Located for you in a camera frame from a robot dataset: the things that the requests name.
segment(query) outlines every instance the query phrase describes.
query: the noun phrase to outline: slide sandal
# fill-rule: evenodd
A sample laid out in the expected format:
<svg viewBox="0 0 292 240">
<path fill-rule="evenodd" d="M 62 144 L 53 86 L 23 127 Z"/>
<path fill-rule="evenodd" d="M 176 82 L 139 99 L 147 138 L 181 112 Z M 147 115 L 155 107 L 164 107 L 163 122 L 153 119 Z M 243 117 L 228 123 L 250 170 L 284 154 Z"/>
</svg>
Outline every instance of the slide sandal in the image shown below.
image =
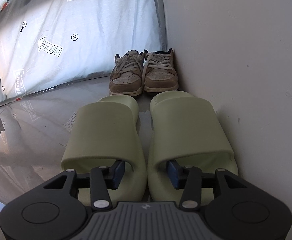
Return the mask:
<svg viewBox="0 0 292 240">
<path fill-rule="evenodd" d="M 167 91 L 151 100 L 150 112 L 154 130 L 147 178 L 154 201 L 175 201 L 178 205 L 181 199 L 183 189 L 174 189 L 166 172 L 169 160 L 202 172 L 224 168 L 238 174 L 234 152 L 207 100 L 183 91 Z M 203 188 L 201 199 L 202 205 L 213 200 L 213 189 Z"/>
<path fill-rule="evenodd" d="M 140 201 L 145 193 L 145 157 L 136 131 L 138 104 L 127 95 L 112 95 L 81 107 L 61 161 L 62 171 L 89 173 L 94 167 L 125 161 L 125 173 L 116 190 L 109 189 L 114 206 L 118 201 Z M 80 189 L 78 200 L 90 206 L 89 189 Z"/>
</svg>

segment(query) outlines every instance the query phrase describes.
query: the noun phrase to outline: sneaker sole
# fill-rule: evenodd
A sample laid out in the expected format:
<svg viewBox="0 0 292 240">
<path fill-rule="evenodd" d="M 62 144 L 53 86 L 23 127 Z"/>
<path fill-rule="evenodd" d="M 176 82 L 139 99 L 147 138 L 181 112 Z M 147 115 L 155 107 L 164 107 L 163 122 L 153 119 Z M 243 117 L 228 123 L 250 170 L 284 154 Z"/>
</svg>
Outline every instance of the sneaker sole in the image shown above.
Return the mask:
<svg viewBox="0 0 292 240">
<path fill-rule="evenodd" d="M 112 92 L 109 91 L 109 95 L 128 95 L 131 97 L 135 97 L 135 96 L 139 96 L 141 93 L 143 92 L 142 87 L 140 87 L 138 90 L 136 91 L 132 91 L 132 92 Z"/>
<path fill-rule="evenodd" d="M 166 91 L 177 90 L 178 87 L 179 87 L 178 84 L 171 88 L 149 88 L 149 87 L 144 86 L 144 90 L 145 92 L 148 92 L 148 93 L 161 93 L 161 92 L 166 92 Z"/>
</svg>

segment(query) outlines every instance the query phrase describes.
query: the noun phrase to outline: carrot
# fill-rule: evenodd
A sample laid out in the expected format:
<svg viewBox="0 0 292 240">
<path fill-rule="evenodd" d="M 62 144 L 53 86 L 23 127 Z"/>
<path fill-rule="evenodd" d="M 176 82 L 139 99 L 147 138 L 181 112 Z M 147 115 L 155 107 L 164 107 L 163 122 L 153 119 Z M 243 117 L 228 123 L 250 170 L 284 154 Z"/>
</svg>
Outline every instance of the carrot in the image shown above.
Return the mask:
<svg viewBox="0 0 292 240">
<path fill-rule="evenodd" d="M 6 8 L 6 6 L 7 6 L 7 5 L 8 5 L 8 3 L 9 3 L 9 1 L 10 1 L 10 0 L 7 0 L 7 2 L 5 2 L 5 3 L 4 3 L 4 5 L 3 5 L 3 6 L 2 6 L 2 8 L 1 8 L 1 11 L 3 11 L 3 10 L 4 10 L 4 8 Z"/>
</svg>

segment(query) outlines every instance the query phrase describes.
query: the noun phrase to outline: glossy floor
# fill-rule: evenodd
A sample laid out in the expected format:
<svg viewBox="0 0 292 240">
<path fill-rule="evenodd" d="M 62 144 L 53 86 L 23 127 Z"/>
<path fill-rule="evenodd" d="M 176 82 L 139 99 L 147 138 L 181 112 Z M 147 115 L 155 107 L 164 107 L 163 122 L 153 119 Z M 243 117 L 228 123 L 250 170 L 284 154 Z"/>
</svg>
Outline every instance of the glossy floor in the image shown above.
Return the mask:
<svg viewBox="0 0 292 240">
<path fill-rule="evenodd" d="M 108 77 L 82 81 L 0 107 L 0 210 L 60 172 L 76 111 L 107 96 L 108 82 Z M 152 131 L 150 100 L 146 95 L 137 99 L 145 158 Z"/>
</svg>

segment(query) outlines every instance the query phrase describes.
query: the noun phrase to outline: tan suede sneaker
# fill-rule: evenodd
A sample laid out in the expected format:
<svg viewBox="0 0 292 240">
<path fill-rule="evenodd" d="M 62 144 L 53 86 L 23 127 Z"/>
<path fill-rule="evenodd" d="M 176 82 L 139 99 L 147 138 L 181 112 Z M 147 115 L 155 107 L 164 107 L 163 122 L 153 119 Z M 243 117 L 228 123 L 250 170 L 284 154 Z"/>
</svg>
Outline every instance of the tan suede sneaker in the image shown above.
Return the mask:
<svg viewBox="0 0 292 240">
<path fill-rule="evenodd" d="M 174 52 L 144 51 L 146 63 L 143 69 L 142 83 L 146 92 L 160 93 L 178 89 L 178 77 L 174 69 Z"/>
<path fill-rule="evenodd" d="M 128 51 L 123 57 L 115 56 L 116 66 L 110 75 L 109 94 L 138 96 L 143 92 L 141 77 L 145 54 Z"/>
</svg>

